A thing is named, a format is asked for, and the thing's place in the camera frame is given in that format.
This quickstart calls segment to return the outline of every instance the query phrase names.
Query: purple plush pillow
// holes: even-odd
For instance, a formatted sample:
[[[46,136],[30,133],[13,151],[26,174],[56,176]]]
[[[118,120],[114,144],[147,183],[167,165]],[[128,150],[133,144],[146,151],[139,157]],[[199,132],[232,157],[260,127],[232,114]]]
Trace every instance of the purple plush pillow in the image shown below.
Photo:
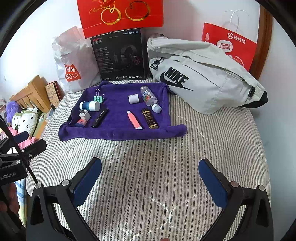
[[[8,123],[11,124],[12,122],[12,118],[13,116],[15,115],[16,112],[21,112],[22,111],[22,108],[20,107],[20,105],[15,102],[15,101],[11,101],[11,102],[8,102],[6,104],[6,120]]]

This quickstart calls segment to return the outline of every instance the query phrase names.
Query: wall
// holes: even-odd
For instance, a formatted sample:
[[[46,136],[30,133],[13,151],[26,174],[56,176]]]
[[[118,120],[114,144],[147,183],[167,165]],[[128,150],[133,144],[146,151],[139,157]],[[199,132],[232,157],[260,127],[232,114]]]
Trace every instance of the wall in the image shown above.
[[[252,111],[267,156],[275,240],[296,219],[296,47],[274,20],[271,45],[259,81],[269,102]]]
[[[227,24],[231,13],[239,12],[238,33],[256,42],[259,24],[259,4],[254,0],[163,0],[164,26],[147,29],[147,36],[162,32],[170,38],[201,40],[204,22],[236,29]],[[73,26],[81,26],[76,0],[47,0],[21,26],[0,58],[0,95],[6,100],[27,85],[37,74],[48,82],[57,80],[52,54],[52,38]]]

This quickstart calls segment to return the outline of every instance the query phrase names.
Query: clear plastic bottle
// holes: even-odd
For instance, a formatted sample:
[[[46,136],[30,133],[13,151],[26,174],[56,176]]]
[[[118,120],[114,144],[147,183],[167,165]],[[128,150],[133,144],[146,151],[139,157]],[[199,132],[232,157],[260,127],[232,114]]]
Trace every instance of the clear plastic bottle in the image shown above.
[[[141,87],[141,95],[147,106],[152,106],[155,113],[161,112],[161,107],[158,105],[158,100],[152,91],[147,86]]]

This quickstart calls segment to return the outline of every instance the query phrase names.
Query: nike swoosh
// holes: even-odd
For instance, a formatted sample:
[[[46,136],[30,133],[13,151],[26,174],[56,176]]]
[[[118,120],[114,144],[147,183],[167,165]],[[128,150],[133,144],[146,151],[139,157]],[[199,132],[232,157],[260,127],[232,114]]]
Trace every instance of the nike swoosh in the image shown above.
[[[191,89],[188,89],[188,88],[186,88],[184,86],[178,85],[178,84],[176,84],[174,82],[171,82],[171,81],[166,80],[165,77],[164,77],[164,74],[165,74],[165,72],[163,72],[161,74],[161,76],[159,77],[159,79],[160,79],[160,81],[162,83],[165,83],[166,85],[170,85],[170,86],[175,86],[175,87],[178,87],[178,88],[186,89],[186,90],[191,90]]]

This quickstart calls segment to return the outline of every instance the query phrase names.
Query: human hand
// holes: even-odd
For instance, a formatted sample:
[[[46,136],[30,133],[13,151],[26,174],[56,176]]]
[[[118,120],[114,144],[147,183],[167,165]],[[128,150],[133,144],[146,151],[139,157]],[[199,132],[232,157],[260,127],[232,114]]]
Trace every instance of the human hand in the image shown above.
[[[15,186],[15,183],[10,183],[8,187],[8,203],[9,208],[12,212],[15,214],[18,213],[20,209],[20,204],[18,202],[17,198],[17,187]],[[0,211],[7,212],[7,206],[4,202],[0,201]]]

